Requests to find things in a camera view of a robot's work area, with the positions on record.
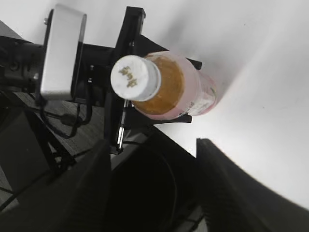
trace bottle label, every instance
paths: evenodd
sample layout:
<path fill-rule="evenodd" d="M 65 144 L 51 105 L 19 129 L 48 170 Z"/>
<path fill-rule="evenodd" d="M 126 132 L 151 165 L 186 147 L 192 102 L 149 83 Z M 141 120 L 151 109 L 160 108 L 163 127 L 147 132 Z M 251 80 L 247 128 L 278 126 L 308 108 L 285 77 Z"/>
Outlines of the bottle label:
<path fill-rule="evenodd" d="M 208 112 L 216 102 L 216 90 L 214 82 L 206 75 L 200 76 L 200 95 L 195 101 L 191 102 L 189 110 L 187 111 L 191 116 L 197 116 Z"/>

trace black cable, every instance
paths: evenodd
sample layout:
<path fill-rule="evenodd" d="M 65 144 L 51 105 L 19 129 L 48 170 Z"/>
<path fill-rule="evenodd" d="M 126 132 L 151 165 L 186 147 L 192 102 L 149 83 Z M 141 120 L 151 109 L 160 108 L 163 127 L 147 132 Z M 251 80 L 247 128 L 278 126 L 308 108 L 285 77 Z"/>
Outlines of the black cable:
<path fill-rule="evenodd" d="M 67 135 L 66 133 L 62 132 L 60 129 L 56 128 L 53 124 L 50 123 L 50 121 L 47 119 L 46 115 L 45 115 L 45 111 L 44 111 L 44 107 L 40 108 L 40 116 L 42 121 L 45 123 L 45 125 L 52 130 L 55 134 L 59 135 L 60 137 L 64 138 L 64 139 L 69 139 L 72 138 L 76 135 L 77 132 L 77 128 L 78 126 L 78 116 L 80 113 L 80 104 L 77 104 L 77 113 L 76 113 L 76 119 L 74 122 L 74 125 L 72 127 L 71 133 L 69 135 Z"/>
<path fill-rule="evenodd" d="M 35 97 L 31 93 L 27 93 L 29 97 L 31 97 L 33 100 L 35 100 Z"/>
<path fill-rule="evenodd" d="M 36 182 L 38 182 L 41 178 L 49 174 L 50 171 L 46 171 L 33 179 L 28 185 L 21 188 L 19 191 L 14 193 L 12 196 L 10 196 L 2 205 L 0 205 L 0 212 L 2 212 L 12 201 L 14 201 L 20 194 L 22 194 L 24 191 L 26 191 L 28 188 L 30 188 L 32 185 L 34 185 Z"/>
<path fill-rule="evenodd" d="M 3 191 L 3 192 L 7 192 L 7 193 L 10 193 L 10 194 L 14 194 L 13 191 L 11 191 L 11 190 L 9 190 L 9 189 L 6 189 L 6 188 L 0 187 L 0 190 Z"/>
<path fill-rule="evenodd" d="M 171 210 L 170 221 L 169 221 L 169 226 L 172 226 L 173 220 L 174 220 L 175 209 L 176 209 L 176 201 L 177 201 L 177 184 L 176 184 L 176 178 L 175 178 L 175 175 L 174 175 L 174 172 L 173 172 L 171 166 L 169 165 L 168 161 L 165 159 L 165 157 L 162 154 L 153 151 L 153 148 L 151 148 L 149 146 L 146 146 L 142 143 L 134 142 L 134 141 L 124 141 L 123 144 L 131 144 L 131 145 L 137 145 L 137 146 L 143 147 L 145 150 L 149 151 L 150 153 L 160 157 L 160 159 L 162 159 L 163 162 L 168 167 L 170 175 L 173 179 L 173 184 L 174 184 L 174 189 L 175 189 L 175 193 L 174 193 L 175 197 L 174 197 L 173 207 L 172 207 L 172 210 Z"/>
<path fill-rule="evenodd" d="M 90 122 L 91 117 L 92 117 L 92 104 L 91 104 L 91 86 L 90 83 L 88 82 L 88 79 L 85 78 L 85 94 L 86 94 L 86 116 L 85 119 L 82 121 L 79 121 L 79 112 L 80 112 L 80 104 L 77 105 L 77 116 L 76 116 L 76 120 L 75 123 L 72 127 L 71 133 L 69 135 L 65 134 L 64 132 L 62 132 L 60 129 L 56 128 L 55 126 L 53 126 L 49 120 L 46 118 L 45 116 L 45 111 L 44 111 L 44 107 L 40 108 L 40 116 L 42 121 L 46 124 L 46 126 L 53 131 L 55 134 L 59 135 L 60 137 L 64 138 L 64 139 L 69 139 L 72 138 L 76 135 L 77 133 L 77 129 L 81 126 L 81 125 L 86 125 Z"/>

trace bottle cap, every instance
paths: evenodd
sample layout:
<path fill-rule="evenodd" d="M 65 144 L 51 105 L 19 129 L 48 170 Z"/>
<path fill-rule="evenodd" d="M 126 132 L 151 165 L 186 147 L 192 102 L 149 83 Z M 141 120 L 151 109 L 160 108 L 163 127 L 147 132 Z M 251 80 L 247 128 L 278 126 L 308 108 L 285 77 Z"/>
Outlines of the bottle cap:
<path fill-rule="evenodd" d="M 130 55 L 115 63 L 111 83 L 119 97 L 143 102 L 154 97 L 159 91 L 161 73 L 152 61 Z"/>

